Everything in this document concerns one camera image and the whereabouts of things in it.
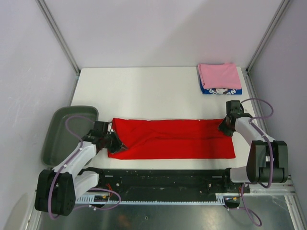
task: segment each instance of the pink towel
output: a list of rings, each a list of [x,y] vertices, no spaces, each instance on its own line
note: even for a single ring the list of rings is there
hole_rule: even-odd
[[[201,83],[205,89],[223,88],[240,90],[242,88],[235,64],[199,64],[198,71],[201,76]]]

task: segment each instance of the white tabletop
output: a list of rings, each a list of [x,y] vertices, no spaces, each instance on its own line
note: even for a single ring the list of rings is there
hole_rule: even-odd
[[[226,101],[249,98],[241,68],[242,95],[204,95],[196,67],[82,69],[72,105],[91,105],[100,121],[134,119],[215,119],[226,115]],[[243,104],[254,116],[250,101]],[[117,160],[100,151],[88,165],[103,169],[225,169],[247,163],[249,145],[232,137],[234,159]]]

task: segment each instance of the metal frame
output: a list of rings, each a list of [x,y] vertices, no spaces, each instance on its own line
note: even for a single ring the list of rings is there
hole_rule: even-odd
[[[71,64],[73,70],[75,71],[76,75],[80,74],[80,69],[73,57],[73,55],[71,54],[71,51],[69,50],[55,20],[52,17],[52,14],[48,8],[48,6],[46,5],[44,0],[36,0],[38,7],[40,8],[40,10],[42,11],[47,23],[49,24],[54,36],[56,37],[59,45],[61,46],[64,54],[66,55],[69,63]]]
[[[69,105],[71,105],[74,92],[77,87],[79,75],[80,75],[80,69],[71,53],[71,51],[68,48],[68,45],[66,44],[55,20],[52,17],[52,14],[46,5],[44,0],[36,0],[40,10],[42,11],[47,23],[49,24],[54,36],[56,37],[60,47],[62,48],[64,54],[66,55],[68,61],[70,62],[73,70],[75,71],[77,78],[74,83],[74,87],[71,93],[70,102]],[[247,87],[248,87],[248,93],[251,97],[257,97],[257,94],[255,92],[251,77],[250,77],[250,71],[253,68],[257,58],[260,56],[262,50],[266,46],[269,38],[271,37],[272,33],[276,29],[277,25],[279,24],[280,20],[284,16],[284,13],[288,9],[291,0],[283,0],[275,13],[268,29],[266,30],[260,44],[258,45],[254,55],[252,56],[248,66],[246,69],[242,69],[242,72],[244,74],[244,79],[246,81]],[[255,114],[257,116],[262,116],[263,111],[261,108],[261,105],[258,101],[252,101],[252,105],[255,111]],[[267,126],[263,120],[258,121],[259,126],[268,133]],[[293,183],[291,180],[291,177],[288,178],[288,181],[285,184],[273,184],[272,187],[269,190],[264,190],[259,185],[251,185],[250,186],[251,193],[246,194],[247,196],[263,196],[263,195],[272,195],[272,196],[284,196],[287,202],[287,206],[289,209],[289,213],[293,222],[293,225],[295,229],[302,230],[307,229],[306,221],[304,218],[304,215],[302,214],[301,206],[298,202],[297,195],[295,193],[295,189],[293,187]],[[222,197],[225,194],[217,194],[218,197]],[[41,212],[35,210],[34,206],[32,211],[27,215],[26,222],[23,226],[23,230],[36,230],[39,224]]]
[[[270,39],[270,37],[273,34],[274,30],[276,29],[277,25],[281,21],[282,17],[284,16],[284,13],[288,9],[291,2],[292,2],[292,0],[283,0],[281,2],[281,4],[279,5],[272,21],[270,22],[269,27],[265,31],[263,38],[261,39],[253,57],[251,58],[248,66],[247,66],[248,73],[250,73],[251,69],[253,68],[253,66],[256,62],[256,60],[260,56],[260,54],[263,51],[265,45],[267,44],[268,40]]]
[[[83,204],[83,205],[103,205],[103,204],[116,204],[117,201],[101,201],[95,202],[94,201],[95,194],[93,193],[86,193],[81,196],[79,199],[76,200],[76,204]],[[225,205],[224,196],[220,194],[216,194],[216,201],[197,201],[197,202],[165,202],[165,201],[122,201],[121,204],[123,205]]]

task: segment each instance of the red cloth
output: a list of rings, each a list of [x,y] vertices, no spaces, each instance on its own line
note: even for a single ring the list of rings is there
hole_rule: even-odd
[[[221,121],[114,118],[113,129],[129,149],[108,156],[122,160],[235,158],[232,139],[217,130]]]

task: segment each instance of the folded clothes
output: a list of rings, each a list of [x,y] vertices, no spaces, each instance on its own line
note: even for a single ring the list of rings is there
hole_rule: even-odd
[[[242,89],[205,89],[201,84],[201,78],[199,77],[200,88],[202,94],[224,94],[224,95],[242,95]]]
[[[242,89],[235,64],[199,64],[198,72],[204,89]]]
[[[108,156],[121,160],[235,158],[231,137],[217,130],[221,121],[114,118],[112,127],[128,150]]]

